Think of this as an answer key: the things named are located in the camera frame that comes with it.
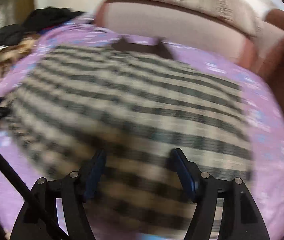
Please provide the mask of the black clothes pile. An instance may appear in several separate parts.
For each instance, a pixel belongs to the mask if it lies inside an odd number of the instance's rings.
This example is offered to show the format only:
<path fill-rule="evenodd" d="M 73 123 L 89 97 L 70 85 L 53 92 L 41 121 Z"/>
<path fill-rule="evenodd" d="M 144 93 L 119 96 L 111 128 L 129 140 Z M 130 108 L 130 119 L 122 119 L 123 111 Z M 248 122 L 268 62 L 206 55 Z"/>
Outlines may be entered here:
<path fill-rule="evenodd" d="M 83 14 L 68 8 L 47 7 L 32 11 L 21 24 L 11 24 L 0 28 L 0 46 L 15 46 L 30 33 L 59 26 Z"/>

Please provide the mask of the brown beige patterned garment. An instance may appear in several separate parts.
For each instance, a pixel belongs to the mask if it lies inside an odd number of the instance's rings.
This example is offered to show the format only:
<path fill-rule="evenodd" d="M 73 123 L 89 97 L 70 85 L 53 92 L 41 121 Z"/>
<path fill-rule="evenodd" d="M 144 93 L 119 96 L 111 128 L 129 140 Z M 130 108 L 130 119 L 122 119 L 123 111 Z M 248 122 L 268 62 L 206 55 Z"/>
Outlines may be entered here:
<path fill-rule="evenodd" d="M 0 80 L 19 60 L 32 52 L 39 37 L 39 34 L 30 34 L 19 44 L 0 49 Z"/>

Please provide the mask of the black beige checkered coat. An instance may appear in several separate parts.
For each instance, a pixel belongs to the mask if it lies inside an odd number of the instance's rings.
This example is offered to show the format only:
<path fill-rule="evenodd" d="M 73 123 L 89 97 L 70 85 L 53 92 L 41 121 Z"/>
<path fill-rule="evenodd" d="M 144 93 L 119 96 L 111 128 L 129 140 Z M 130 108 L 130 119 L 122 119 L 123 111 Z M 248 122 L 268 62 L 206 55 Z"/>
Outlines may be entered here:
<path fill-rule="evenodd" d="M 140 232 L 180 238 L 191 222 L 194 206 L 169 161 L 174 148 L 215 178 L 250 181 L 240 85 L 179 61 L 61 44 L 6 102 L 8 131 L 50 178 L 104 149 L 96 209 Z"/>

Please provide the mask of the purple floral bed sheet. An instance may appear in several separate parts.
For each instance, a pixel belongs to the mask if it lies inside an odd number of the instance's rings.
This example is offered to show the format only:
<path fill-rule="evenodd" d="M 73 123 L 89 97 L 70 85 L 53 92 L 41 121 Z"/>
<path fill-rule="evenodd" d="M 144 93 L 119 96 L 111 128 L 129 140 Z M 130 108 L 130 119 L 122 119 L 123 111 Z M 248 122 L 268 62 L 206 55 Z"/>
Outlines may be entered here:
<path fill-rule="evenodd" d="M 0 81 L 0 96 L 9 95 L 19 87 L 36 63 L 61 44 L 79 47 L 111 47 L 120 34 L 98 28 L 82 15 L 45 33 L 33 52 L 18 61 Z M 254 73 L 233 64 L 221 56 L 178 43 L 165 41 L 174 61 L 188 64 L 200 72 L 224 77 L 241 87 L 244 114 L 251 144 L 251 177 L 246 185 L 258 205 L 269 237 L 284 236 L 284 116 L 268 85 Z M 26 185 L 32 186 L 38 177 L 47 177 L 17 145 L 5 122 L 0 123 L 0 153 L 13 166 Z M 92 227 L 98 239 L 148 238 L 140 232 L 105 219 L 96 209 L 96 202 L 86 205 Z"/>

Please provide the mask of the pink padded headboard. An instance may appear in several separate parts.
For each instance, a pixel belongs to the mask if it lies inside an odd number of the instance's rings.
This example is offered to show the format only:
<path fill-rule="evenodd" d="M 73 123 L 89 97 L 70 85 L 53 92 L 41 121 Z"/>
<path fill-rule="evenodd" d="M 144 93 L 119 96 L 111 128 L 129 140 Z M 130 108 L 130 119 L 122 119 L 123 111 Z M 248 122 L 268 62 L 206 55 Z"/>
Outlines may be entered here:
<path fill-rule="evenodd" d="M 105 0 L 94 22 L 119 34 L 162 37 L 210 51 L 264 80 L 284 79 L 284 30 L 258 20 L 255 35 L 178 5 L 146 0 Z"/>

